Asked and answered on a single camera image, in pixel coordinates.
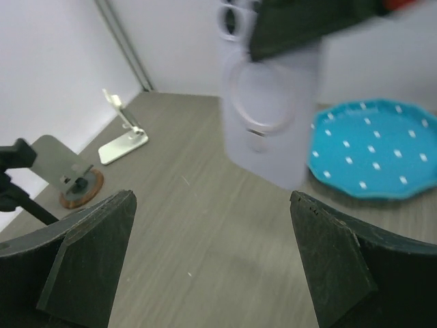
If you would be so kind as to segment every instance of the gray floor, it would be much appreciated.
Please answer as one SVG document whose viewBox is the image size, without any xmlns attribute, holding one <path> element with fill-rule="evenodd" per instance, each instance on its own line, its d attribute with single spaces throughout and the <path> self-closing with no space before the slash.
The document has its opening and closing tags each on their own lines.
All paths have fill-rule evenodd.
<svg viewBox="0 0 437 328">
<path fill-rule="evenodd" d="M 106 181 L 98 198 L 132 189 L 139 204 L 110 327 L 317 327 L 289 214 L 290 193 L 231 163 L 219 101 L 142 94 L 131 109 L 148 145 L 108 167 L 98 148 L 123 131 L 112 122 L 82 153 Z M 437 243 L 437 191 L 406 202 L 360 202 L 310 178 L 301 189 L 398 234 Z M 48 187 L 37 201 L 69 212 Z M 0 241 L 41 228 L 21 214 Z"/>
</svg>

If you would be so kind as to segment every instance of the metal pole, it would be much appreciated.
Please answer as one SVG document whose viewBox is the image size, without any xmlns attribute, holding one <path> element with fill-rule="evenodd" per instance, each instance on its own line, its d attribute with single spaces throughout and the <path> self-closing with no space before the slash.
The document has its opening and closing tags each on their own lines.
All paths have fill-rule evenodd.
<svg viewBox="0 0 437 328">
<path fill-rule="evenodd" d="M 147 77 L 145 68 L 141 65 L 138 55 L 135 53 L 127 35 L 124 33 L 122 25 L 117 19 L 117 15 L 113 10 L 110 1 L 94 0 L 94 2 L 143 89 L 145 91 L 154 90 L 153 85 L 150 83 L 150 79 Z"/>
</svg>

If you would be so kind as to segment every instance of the circular ring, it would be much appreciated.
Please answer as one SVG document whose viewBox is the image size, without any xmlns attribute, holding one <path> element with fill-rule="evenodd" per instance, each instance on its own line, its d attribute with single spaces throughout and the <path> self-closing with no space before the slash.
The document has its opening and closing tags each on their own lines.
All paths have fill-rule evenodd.
<svg viewBox="0 0 437 328">
<path fill-rule="evenodd" d="M 243 122 L 246 124 L 246 127 L 249 130 L 257 131 L 258 133 L 267 134 L 267 133 L 277 133 L 279 131 L 282 131 L 284 128 L 287 128 L 290 126 L 290 124 L 294 121 L 294 110 L 291 110 L 289 113 L 286 113 L 284 118 L 282 120 L 279 120 L 278 122 L 274 124 L 265 124 L 258 122 L 257 120 L 254 120 L 246 111 L 244 108 L 244 105 L 238 95 L 237 89 L 238 89 L 238 78 L 240 77 L 244 65 L 250 63 L 250 61 L 247 59 L 247 56 L 244 53 L 241 53 L 238 51 L 236 55 L 231 56 L 228 60 L 228 66 L 229 67 L 229 73 L 227 78 L 229 79 L 229 95 L 230 95 L 230 101 L 231 104 L 234 106 L 234 109 L 238 113 L 238 115 L 241 117 Z M 286 80 L 284 78 L 284 70 L 285 68 L 283 66 L 277 65 L 277 64 L 267 64 L 266 62 L 263 62 L 264 65 L 267 65 L 273 72 L 276 72 L 281 77 L 281 82 L 284 87 L 284 94 L 287 95 L 287 104 L 292 107 L 292 94 L 290 93 L 289 88 L 287 87 Z"/>
<path fill-rule="evenodd" d="M 236 28 L 233 34 L 226 29 L 225 17 L 228 10 L 235 15 Z M 244 17 L 238 8 L 234 5 L 222 5 L 218 10 L 218 33 L 226 41 L 238 42 L 244 35 Z"/>
</svg>

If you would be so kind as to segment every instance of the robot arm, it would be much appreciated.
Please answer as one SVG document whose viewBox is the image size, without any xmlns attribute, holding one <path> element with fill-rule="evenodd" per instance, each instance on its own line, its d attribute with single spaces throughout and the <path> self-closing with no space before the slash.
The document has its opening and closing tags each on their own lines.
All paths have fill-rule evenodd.
<svg viewBox="0 0 437 328">
<path fill-rule="evenodd" d="M 281 188 L 298 188 L 307 175 L 322 37 L 413 2 L 220 0 L 228 157 Z"/>
</svg>

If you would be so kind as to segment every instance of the blue tray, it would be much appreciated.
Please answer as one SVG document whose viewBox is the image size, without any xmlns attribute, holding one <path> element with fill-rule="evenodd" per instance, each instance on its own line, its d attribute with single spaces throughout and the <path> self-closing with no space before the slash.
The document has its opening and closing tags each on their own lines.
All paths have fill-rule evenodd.
<svg viewBox="0 0 437 328">
<path fill-rule="evenodd" d="M 392 100 L 348 102 L 314 119 L 309 168 L 357 198 L 406 199 L 437 185 L 437 118 Z"/>
</svg>

